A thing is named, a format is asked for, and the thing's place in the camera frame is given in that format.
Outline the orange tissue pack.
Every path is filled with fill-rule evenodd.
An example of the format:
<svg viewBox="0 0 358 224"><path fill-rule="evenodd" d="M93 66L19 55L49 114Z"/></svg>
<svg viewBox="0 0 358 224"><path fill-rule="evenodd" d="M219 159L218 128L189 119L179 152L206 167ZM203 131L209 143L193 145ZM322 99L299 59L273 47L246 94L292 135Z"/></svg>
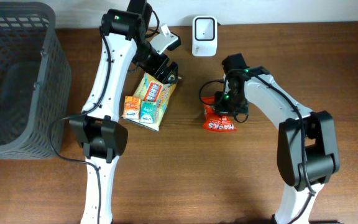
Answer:
<svg viewBox="0 0 358 224"><path fill-rule="evenodd" d="M138 97L125 96L122 117L124 119L139 119L141 102L141 99Z"/></svg>

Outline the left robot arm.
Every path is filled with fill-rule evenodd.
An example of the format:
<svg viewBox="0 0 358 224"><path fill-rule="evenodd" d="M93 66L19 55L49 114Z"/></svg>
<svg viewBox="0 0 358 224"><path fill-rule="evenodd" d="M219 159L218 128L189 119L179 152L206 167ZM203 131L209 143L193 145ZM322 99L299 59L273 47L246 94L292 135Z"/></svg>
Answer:
<svg viewBox="0 0 358 224"><path fill-rule="evenodd" d="M69 119L85 156L87 187L82 223L112 223L114 171L123 154L128 130L118 123L124 81L132 63L163 84L178 81L178 65L165 50L180 46L169 31L148 34L153 13L147 1L130 1L127 9L110 9L99 28L102 52L91 93L77 114Z"/></svg>

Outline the red snack bag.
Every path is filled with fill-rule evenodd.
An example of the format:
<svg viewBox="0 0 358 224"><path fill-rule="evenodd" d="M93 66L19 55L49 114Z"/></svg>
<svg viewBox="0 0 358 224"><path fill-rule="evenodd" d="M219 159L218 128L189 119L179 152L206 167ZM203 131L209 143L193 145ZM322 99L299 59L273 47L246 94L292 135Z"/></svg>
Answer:
<svg viewBox="0 0 358 224"><path fill-rule="evenodd" d="M231 133L237 131L234 123L227 116L221 116L214 112L212 106L214 103L213 96L202 97L201 99L205 102L203 105L205 117L203 128L205 130L217 133Z"/></svg>

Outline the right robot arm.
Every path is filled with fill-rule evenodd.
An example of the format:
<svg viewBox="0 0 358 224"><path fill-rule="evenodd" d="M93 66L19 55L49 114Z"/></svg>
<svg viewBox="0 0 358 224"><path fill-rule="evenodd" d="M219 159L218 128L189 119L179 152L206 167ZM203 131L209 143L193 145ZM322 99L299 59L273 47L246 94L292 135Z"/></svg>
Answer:
<svg viewBox="0 0 358 224"><path fill-rule="evenodd" d="M258 107L278 129L277 167L285 183L272 223L309 223L315 198L340 168L333 117L303 106L263 66L250 67L242 54L222 63L224 88L216 93L218 114L248 116Z"/></svg>

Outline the green tissue pack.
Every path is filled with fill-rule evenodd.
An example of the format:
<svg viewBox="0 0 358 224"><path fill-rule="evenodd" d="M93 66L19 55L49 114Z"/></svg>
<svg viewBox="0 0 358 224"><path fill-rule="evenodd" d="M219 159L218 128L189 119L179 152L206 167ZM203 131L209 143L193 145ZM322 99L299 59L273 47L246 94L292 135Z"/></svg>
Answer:
<svg viewBox="0 0 358 224"><path fill-rule="evenodd" d="M156 102L143 101L140 108L140 122L152 124L156 120L157 104Z"/></svg>

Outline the yellow snack bag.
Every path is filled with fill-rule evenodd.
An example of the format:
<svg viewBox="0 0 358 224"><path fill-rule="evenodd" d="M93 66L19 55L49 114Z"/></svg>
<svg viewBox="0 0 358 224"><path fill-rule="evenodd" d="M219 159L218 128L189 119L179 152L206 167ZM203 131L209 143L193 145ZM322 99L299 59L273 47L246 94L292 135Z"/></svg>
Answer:
<svg viewBox="0 0 358 224"><path fill-rule="evenodd" d="M144 73L136 91L132 96L138 97L141 101L151 101L157 104L156 120L152 124L141 123L139 119L126 119L133 123L139 124L153 131L158 132L159 126L165 111L168 107L169 99L174 92L177 84L163 84L160 83L153 76Z"/></svg>

